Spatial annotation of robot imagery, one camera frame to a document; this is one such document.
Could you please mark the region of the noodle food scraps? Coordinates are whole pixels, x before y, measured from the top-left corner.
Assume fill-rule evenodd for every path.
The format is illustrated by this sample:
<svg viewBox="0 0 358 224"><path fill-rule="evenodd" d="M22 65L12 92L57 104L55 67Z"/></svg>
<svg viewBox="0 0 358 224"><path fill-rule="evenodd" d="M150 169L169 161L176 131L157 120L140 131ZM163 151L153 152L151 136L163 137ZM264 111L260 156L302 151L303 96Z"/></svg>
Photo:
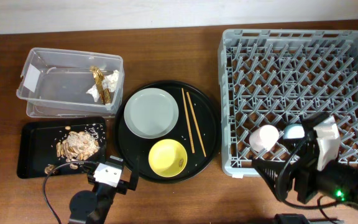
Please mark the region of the noodle food scraps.
<svg viewBox="0 0 358 224"><path fill-rule="evenodd" d="M97 162L96 153L103 144L106 144L106 130L102 123L46 129L40 134L40 145L45 149L38 150L41 156L37 162L45 174L81 172L84 161Z"/></svg>

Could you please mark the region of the pink cup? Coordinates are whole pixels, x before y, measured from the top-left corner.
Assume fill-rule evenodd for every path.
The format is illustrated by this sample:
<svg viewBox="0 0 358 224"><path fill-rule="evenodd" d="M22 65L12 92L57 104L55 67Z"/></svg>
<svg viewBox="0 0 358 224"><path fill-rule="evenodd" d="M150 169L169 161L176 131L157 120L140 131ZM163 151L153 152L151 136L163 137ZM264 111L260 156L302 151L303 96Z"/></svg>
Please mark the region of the pink cup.
<svg viewBox="0 0 358 224"><path fill-rule="evenodd" d="M256 152L263 150L270 151L278 141L279 136L278 129L275 126L267 124L256 129L250 135L249 144Z"/></svg>

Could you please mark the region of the yellow bowl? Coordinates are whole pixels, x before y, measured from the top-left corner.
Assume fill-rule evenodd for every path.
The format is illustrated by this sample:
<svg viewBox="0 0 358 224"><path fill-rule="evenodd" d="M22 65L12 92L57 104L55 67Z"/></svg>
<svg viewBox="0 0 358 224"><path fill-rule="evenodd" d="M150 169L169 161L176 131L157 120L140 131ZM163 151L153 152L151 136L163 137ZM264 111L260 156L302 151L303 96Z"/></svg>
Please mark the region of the yellow bowl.
<svg viewBox="0 0 358 224"><path fill-rule="evenodd" d="M149 166L161 177L174 177L180 174L188 162L185 147L176 140L163 139L156 142L149 151Z"/></svg>

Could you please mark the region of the blue cup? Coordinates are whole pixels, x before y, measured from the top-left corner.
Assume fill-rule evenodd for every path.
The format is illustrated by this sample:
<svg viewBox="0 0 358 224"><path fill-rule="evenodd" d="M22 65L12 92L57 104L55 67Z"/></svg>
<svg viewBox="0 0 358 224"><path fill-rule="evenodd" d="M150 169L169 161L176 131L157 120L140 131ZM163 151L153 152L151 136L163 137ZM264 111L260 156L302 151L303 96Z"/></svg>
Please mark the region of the blue cup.
<svg viewBox="0 0 358 224"><path fill-rule="evenodd" d="M283 130L283 139L301 139L304 136L305 131L301 124L289 124Z"/></svg>

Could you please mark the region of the gold brown snack wrapper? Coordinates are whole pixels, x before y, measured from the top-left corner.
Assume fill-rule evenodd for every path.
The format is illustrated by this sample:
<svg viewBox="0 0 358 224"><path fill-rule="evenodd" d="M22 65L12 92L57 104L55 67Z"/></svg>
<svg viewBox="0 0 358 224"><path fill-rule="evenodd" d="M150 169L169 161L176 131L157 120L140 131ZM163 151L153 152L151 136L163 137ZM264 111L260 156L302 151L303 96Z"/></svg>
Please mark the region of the gold brown snack wrapper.
<svg viewBox="0 0 358 224"><path fill-rule="evenodd" d="M111 103L111 94L109 92L108 84L104 79L104 75L102 71L92 65L89 68L90 72L93 74L93 78L95 81L96 89L99 93L99 97L104 105Z"/></svg>

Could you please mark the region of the grey plate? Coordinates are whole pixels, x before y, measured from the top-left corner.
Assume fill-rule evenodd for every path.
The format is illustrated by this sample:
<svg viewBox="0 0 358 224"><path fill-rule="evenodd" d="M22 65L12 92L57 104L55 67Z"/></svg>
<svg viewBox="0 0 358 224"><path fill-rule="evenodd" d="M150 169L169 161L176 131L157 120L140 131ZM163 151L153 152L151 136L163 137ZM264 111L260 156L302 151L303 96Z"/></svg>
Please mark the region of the grey plate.
<svg viewBox="0 0 358 224"><path fill-rule="evenodd" d="M167 91L145 88L134 93L124 107L124 121L129 130L144 139L168 134L179 117L177 101Z"/></svg>

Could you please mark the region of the white tissue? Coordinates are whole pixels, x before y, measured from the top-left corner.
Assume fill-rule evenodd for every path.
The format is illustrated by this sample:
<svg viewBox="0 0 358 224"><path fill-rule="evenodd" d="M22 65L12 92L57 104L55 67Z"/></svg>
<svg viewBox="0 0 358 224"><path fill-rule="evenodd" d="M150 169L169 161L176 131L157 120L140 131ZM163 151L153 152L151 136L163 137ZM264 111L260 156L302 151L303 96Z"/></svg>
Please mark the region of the white tissue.
<svg viewBox="0 0 358 224"><path fill-rule="evenodd" d="M108 90L110 93L115 92L117 83L118 83L118 79L119 79L119 71L118 70L115 70L112 74L105 76L104 80L105 80L105 83L107 84L107 87L108 87ZM94 84L86 93L90 94L93 97L95 103L99 100L100 95L97 90L96 84Z"/></svg>

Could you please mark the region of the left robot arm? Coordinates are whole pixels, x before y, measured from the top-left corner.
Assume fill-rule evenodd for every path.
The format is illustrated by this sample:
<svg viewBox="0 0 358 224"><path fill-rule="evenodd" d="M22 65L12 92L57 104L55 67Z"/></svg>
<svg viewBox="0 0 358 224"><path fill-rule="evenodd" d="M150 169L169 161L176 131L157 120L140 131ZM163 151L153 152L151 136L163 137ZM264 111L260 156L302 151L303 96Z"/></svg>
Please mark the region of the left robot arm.
<svg viewBox="0 0 358 224"><path fill-rule="evenodd" d="M93 162L86 165L88 183L92 190L82 190L70 200L71 215L69 223L104 223L116 194L125 195L129 190L134 191L139 181L139 160L135 164L128 181L122 180L124 161L110 156L106 162Z"/></svg>

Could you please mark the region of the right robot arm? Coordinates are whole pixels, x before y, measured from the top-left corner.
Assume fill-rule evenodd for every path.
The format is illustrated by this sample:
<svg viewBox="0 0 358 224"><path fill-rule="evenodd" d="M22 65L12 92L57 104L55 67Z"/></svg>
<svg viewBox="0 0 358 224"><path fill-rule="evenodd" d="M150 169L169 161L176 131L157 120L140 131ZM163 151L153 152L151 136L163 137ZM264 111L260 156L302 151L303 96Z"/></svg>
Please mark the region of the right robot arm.
<svg viewBox="0 0 358 224"><path fill-rule="evenodd" d="M291 149L285 162L252 160L252 167L275 198L292 208L319 210L346 205L358 210L358 169L339 163L341 138L327 112L301 120L304 134L285 138ZM291 159L298 156L296 162Z"/></svg>

